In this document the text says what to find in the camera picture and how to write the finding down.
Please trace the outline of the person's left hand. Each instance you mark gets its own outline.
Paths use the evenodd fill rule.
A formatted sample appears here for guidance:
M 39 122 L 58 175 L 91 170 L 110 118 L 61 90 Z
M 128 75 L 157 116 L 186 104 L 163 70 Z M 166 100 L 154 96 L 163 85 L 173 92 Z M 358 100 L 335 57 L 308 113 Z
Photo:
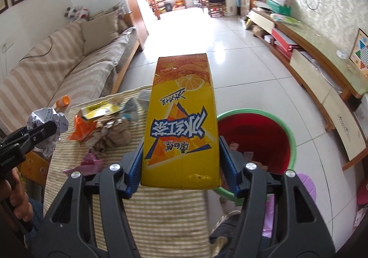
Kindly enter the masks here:
M 14 180 L 14 188 L 11 187 L 8 180 L 1 180 L 1 201 L 9 198 L 10 204 L 14 208 L 14 215 L 25 222 L 30 221 L 33 217 L 32 205 L 29 203 L 29 197 L 25 192 L 23 182 L 20 180 L 17 167 L 12 169 L 11 176 Z

